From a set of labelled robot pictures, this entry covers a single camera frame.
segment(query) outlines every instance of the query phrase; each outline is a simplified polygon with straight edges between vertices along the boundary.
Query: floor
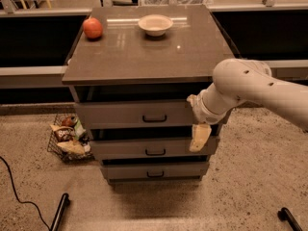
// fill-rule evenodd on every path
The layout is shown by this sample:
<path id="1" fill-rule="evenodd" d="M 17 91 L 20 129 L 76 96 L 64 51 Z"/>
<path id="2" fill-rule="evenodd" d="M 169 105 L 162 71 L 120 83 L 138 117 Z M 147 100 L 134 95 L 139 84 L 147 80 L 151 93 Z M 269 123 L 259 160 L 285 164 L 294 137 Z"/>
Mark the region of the floor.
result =
<path id="1" fill-rule="evenodd" d="M 51 2 L 55 8 L 100 6 L 99 0 Z M 232 112 L 202 181 L 111 186 L 96 161 L 65 164 L 47 151 L 49 125 L 63 108 L 0 106 L 0 156 L 11 167 L 20 200 L 36 202 L 49 226 L 68 193 L 63 231 L 291 231 L 277 218 L 282 207 L 308 230 L 308 134 L 266 109 Z M 32 205 L 16 201 L 1 162 L 0 193 L 0 230 L 47 229 Z"/>

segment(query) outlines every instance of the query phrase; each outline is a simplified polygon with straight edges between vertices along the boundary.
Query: wire basket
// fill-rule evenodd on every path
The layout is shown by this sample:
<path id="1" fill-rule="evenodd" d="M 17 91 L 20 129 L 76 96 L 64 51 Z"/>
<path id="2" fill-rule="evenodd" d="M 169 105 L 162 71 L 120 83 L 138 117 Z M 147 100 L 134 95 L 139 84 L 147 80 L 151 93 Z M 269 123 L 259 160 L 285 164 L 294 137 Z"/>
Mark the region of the wire basket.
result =
<path id="1" fill-rule="evenodd" d="M 67 113 L 64 113 L 64 114 L 57 114 L 54 120 L 54 125 L 61 126 L 62 121 L 65 118 L 68 118 L 70 116 L 77 117 L 74 111 L 68 111 Z M 90 139 L 87 134 L 85 134 L 81 139 L 79 139 L 80 144 L 89 143 L 89 141 Z M 65 163 L 84 162 L 84 161 L 94 160 L 94 156 L 91 152 L 86 152 L 84 155 L 66 153 L 62 151 L 60 147 L 57 146 L 57 143 L 58 143 L 58 140 L 55 136 L 55 133 L 54 131 L 51 131 L 47 151 L 56 154 Z"/>

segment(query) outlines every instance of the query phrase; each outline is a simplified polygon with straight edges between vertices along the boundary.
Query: cable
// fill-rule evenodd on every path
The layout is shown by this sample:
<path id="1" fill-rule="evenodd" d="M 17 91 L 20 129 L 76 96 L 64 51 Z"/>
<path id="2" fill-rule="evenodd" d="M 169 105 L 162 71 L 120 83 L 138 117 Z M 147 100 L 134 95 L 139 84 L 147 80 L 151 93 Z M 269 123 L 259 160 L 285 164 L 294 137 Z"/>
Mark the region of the cable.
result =
<path id="1" fill-rule="evenodd" d="M 21 203 L 21 204 L 32 204 L 32 205 L 34 205 L 34 206 L 37 208 L 37 210 L 38 210 L 38 214 L 39 214 L 39 217 L 40 217 L 41 221 L 45 224 L 45 226 L 48 228 L 48 230 L 50 230 L 50 227 L 47 225 L 47 223 L 46 223 L 46 222 L 44 221 L 44 219 L 42 218 L 41 213 L 40 213 L 40 210 L 39 210 L 39 206 L 38 206 L 36 203 L 31 202 L 31 201 L 20 201 L 20 200 L 19 200 L 19 197 L 18 197 L 18 195 L 17 195 L 16 189 L 15 189 L 15 186 L 14 186 L 14 183 L 13 183 L 13 176 L 12 176 L 12 172 L 11 172 L 10 166 L 9 166 L 9 164 L 7 163 L 7 161 L 4 160 L 3 157 L 0 156 L 0 159 L 3 161 L 3 163 L 4 163 L 4 164 L 6 165 L 6 167 L 8 168 L 8 172 L 9 172 L 9 174 L 10 174 L 11 183 L 12 183 L 12 187 L 13 187 L 13 193 L 15 194 L 15 197 L 16 197 L 16 199 L 18 200 L 18 202 Z"/>

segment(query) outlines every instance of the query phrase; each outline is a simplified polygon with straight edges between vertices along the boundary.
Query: apple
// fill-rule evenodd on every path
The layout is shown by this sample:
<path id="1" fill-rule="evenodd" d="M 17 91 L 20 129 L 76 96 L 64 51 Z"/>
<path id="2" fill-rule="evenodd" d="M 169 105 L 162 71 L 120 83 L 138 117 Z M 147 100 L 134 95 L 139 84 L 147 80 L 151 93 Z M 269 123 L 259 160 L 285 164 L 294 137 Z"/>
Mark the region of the apple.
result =
<path id="1" fill-rule="evenodd" d="M 97 39 L 103 35 L 103 25 L 94 17 L 84 20 L 83 30 L 88 39 Z"/>

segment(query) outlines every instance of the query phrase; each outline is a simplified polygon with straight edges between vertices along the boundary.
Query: tabletop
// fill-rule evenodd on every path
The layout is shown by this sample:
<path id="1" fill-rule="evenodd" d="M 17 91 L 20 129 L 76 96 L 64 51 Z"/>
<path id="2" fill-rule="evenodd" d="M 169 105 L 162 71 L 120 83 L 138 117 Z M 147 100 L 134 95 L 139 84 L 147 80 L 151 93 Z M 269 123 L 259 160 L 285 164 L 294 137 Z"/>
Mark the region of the tabletop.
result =
<path id="1" fill-rule="evenodd" d="M 173 26 L 157 38 L 138 26 L 161 14 Z M 81 35 L 63 78 L 67 85 L 118 85 L 204 81 L 216 64 L 234 58 L 204 5 L 94 8 L 103 36 Z"/>

